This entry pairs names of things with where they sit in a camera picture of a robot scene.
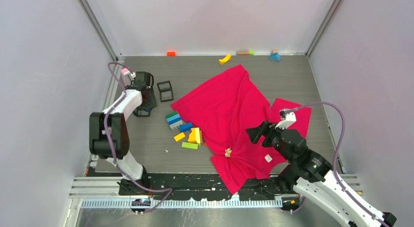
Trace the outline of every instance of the cloth fold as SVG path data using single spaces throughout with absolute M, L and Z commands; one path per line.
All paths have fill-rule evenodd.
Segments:
M 270 108 L 241 65 L 211 78 L 171 105 L 184 121 L 203 131 L 203 138 L 214 153 L 211 161 L 232 194 L 247 179 L 269 178 L 274 166 L 285 162 L 274 148 L 261 146 L 263 137 L 258 144 L 252 144 L 246 129 L 257 127 L 264 120 L 279 122 L 281 109 L 298 106 L 276 99 Z M 298 129 L 306 137 L 311 109 L 303 108 L 295 114 L 297 122 L 290 128 Z

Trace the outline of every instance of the green block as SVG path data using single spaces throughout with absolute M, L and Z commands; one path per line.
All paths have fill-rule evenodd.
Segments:
M 176 112 L 176 111 L 171 113 L 171 114 L 168 114 L 168 115 L 166 115 L 166 119 L 170 118 L 171 116 L 175 116 L 177 114 L 178 114 L 178 112 Z
M 188 148 L 188 149 L 194 149 L 194 150 L 197 150 L 197 149 L 198 149 L 198 144 L 183 142 L 183 143 L 181 144 L 181 147 Z

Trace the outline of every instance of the red cloth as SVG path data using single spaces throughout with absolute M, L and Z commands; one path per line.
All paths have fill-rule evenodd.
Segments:
M 258 144 L 252 144 L 246 129 L 257 127 L 264 120 L 279 122 L 281 109 L 297 106 L 276 99 L 270 109 L 269 102 L 241 65 L 211 78 L 171 105 L 184 121 L 202 130 L 205 142 L 214 153 L 211 161 L 232 194 L 247 179 L 269 178 L 273 167 L 286 161 L 274 148 L 261 146 L 264 137 Z M 298 129 L 306 137 L 311 109 L 303 108 L 295 114 L 297 122 L 289 128 Z M 229 158 L 225 156 L 227 148 L 232 150 Z

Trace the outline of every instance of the cable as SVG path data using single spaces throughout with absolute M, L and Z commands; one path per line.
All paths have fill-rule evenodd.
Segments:
M 121 86 L 122 91 L 124 92 L 124 94 L 122 95 L 122 97 L 111 107 L 111 109 L 105 114 L 105 117 L 103 119 L 103 126 L 105 128 L 106 131 L 106 137 L 108 138 L 108 142 L 109 142 L 109 146 L 111 148 L 111 153 L 112 153 L 112 157 L 114 158 L 114 165 L 115 167 L 124 175 L 126 176 L 130 181 L 132 181 L 137 187 L 146 190 L 148 192 L 168 192 L 155 206 L 153 206 L 152 208 L 145 210 L 144 212 L 142 212 L 142 214 L 144 213 L 148 213 L 148 212 L 152 212 L 156 207 L 158 207 L 165 199 L 167 199 L 167 197 L 171 194 L 172 189 L 171 188 L 166 188 L 166 189 L 149 189 L 146 188 L 142 185 L 140 185 L 138 182 L 136 182 L 131 176 L 129 176 L 128 174 L 126 174 L 117 164 L 117 157 L 116 157 L 116 152 L 115 152 L 115 146 L 114 143 L 112 141 L 112 136 L 111 133 L 109 131 L 109 127 L 108 127 L 108 117 L 110 115 L 110 113 L 125 99 L 126 97 L 126 89 L 125 86 L 122 85 L 121 81 L 118 79 L 118 77 L 115 75 L 115 73 L 112 71 L 111 69 L 111 65 L 115 64 L 115 65 L 120 65 L 126 69 L 128 69 L 129 72 L 131 72 L 131 70 L 123 65 L 122 63 L 118 63 L 118 62 L 110 62 L 108 63 L 108 69 L 111 72 L 112 76 L 115 78 L 115 80 L 118 82 L 118 84 Z
M 346 192 L 346 194 L 348 194 L 348 196 L 358 205 L 360 206 L 365 212 L 367 212 L 372 218 L 376 219 L 378 222 L 380 222 L 384 227 L 390 227 L 388 224 L 386 224 L 383 220 L 376 218 L 376 215 L 372 212 L 370 212 L 366 207 L 364 207 L 349 191 L 346 190 L 346 187 L 344 186 L 344 184 L 341 182 L 341 179 L 339 178 L 338 172 L 337 172 L 337 168 L 336 168 L 336 160 L 338 159 L 338 155 L 339 155 L 339 149 L 341 147 L 342 144 L 342 139 L 344 138 L 344 134 L 345 134 L 345 117 L 344 117 L 344 113 L 342 113 L 342 111 L 339 109 L 339 107 L 337 107 L 336 105 L 329 103 L 329 102 L 314 102 L 314 103 L 310 103 L 307 105 L 302 105 L 290 110 L 287 110 L 285 113 L 291 113 L 297 110 L 300 110 L 302 108 L 308 107 L 308 106 L 313 106 L 313 105 L 329 105 L 333 108 L 335 108 L 335 110 L 339 113 L 339 115 L 341 116 L 341 121 L 342 121 L 342 128 L 341 128 L 341 135 L 339 136 L 339 140 L 338 140 L 338 144 L 336 145 L 336 149 L 335 149 L 335 154 L 333 156 L 333 174 L 335 176 L 336 181 L 338 182 L 338 184 L 341 186 L 341 188 Z M 303 201 L 301 203 L 301 205 L 295 210 L 294 212 L 297 212 L 298 210 L 300 210 L 303 206 L 303 203 L 305 201 L 305 197 L 303 198 Z

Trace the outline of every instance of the pink fabric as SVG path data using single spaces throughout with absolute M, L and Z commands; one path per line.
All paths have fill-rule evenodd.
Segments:
M 280 109 L 297 106 L 299 104 L 276 99 L 270 109 L 269 102 L 241 65 L 211 78 L 171 105 L 184 121 L 200 127 L 214 153 L 211 161 L 232 194 L 247 179 L 269 178 L 273 167 L 285 162 L 275 149 L 260 145 L 263 137 L 258 144 L 252 144 L 246 129 L 257 127 L 264 120 L 279 122 Z M 297 122 L 290 128 L 298 129 L 306 137 L 311 109 L 303 108 L 295 114 Z M 229 147 L 232 152 L 228 158 L 225 151 Z M 269 162 L 265 159 L 267 155 L 271 157 Z

